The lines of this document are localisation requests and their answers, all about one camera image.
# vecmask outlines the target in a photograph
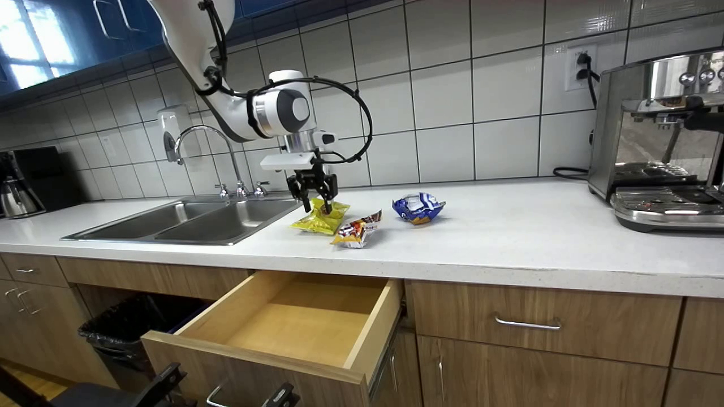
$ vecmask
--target coffee machine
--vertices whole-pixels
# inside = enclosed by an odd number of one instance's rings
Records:
[[[56,147],[0,153],[0,213],[34,218],[86,201]]]
[[[645,231],[724,231],[724,51],[604,73],[589,188]]]

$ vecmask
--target snack bag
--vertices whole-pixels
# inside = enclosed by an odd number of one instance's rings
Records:
[[[324,210],[324,199],[315,197],[310,201],[312,210],[301,218],[298,222],[295,222],[293,226],[296,231],[306,231],[306,233],[318,233],[318,236],[336,236],[336,231],[340,229],[340,225],[344,222],[344,215],[349,210],[346,205],[334,201],[334,210],[326,213]]]
[[[379,210],[370,218],[353,220],[336,233],[334,245],[336,246],[365,246],[367,237],[379,231],[380,222],[383,222],[383,210]]]
[[[446,201],[420,193],[391,201],[391,208],[409,225],[431,225],[446,208]]]

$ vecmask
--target chair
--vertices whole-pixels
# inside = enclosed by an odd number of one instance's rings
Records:
[[[171,365],[140,393],[97,384],[73,384],[55,400],[45,400],[0,367],[0,392],[24,407],[158,407],[184,381],[182,367]]]

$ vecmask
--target wooden cabinet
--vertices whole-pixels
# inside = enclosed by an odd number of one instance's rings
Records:
[[[34,285],[65,288],[63,272],[55,259],[45,255],[3,255],[15,281]]]
[[[426,407],[660,407],[666,370],[420,338]]]
[[[666,407],[723,407],[724,375],[672,372]]]
[[[413,331],[398,331],[379,383],[371,392],[371,407],[421,407],[421,372],[417,365],[417,338]]]
[[[82,259],[62,259],[59,263],[69,283],[74,285],[156,293],[210,302],[217,302],[249,276],[249,272],[245,269],[108,263]]]
[[[401,313],[393,281],[253,274],[176,336],[142,338],[155,370],[182,363],[182,392],[263,405],[284,383],[306,405],[367,407]]]
[[[95,350],[79,338],[84,314],[69,288],[0,283],[5,359],[77,383],[114,384]]]
[[[675,367],[724,375],[724,302],[685,302]]]
[[[5,269],[3,260],[0,260],[0,281],[9,281],[9,272]]]
[[[667,367],[682,300],[409,283],[420,336]]]

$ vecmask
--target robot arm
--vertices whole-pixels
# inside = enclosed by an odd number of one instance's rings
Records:
[[[284,138],[285,153],[268,157],[263,167],[287,172],[291,193],[303,201],[306,210],[310,210],[308,191],[318,191],[330,201],[338,194],[338,179],[326,172],[326,163],[334,161],[324,161],[326,153],[315,144],[318,125],[308,88],[308,81],[326,85],[326,80],[306,80],[296,70],[277,70],[269,75],[269,87],[253,94],[236,94],[225,81],[227,32],[234,23],[236,0],[149,0],[149,6],[164,25],[171,51],[223,132],[236,144]],[[357,94],[340,85],[338,88],[355,98],[370,118],[370,109]],[[336,163],[357,161],[365,153],[360,149],[353,158]]]

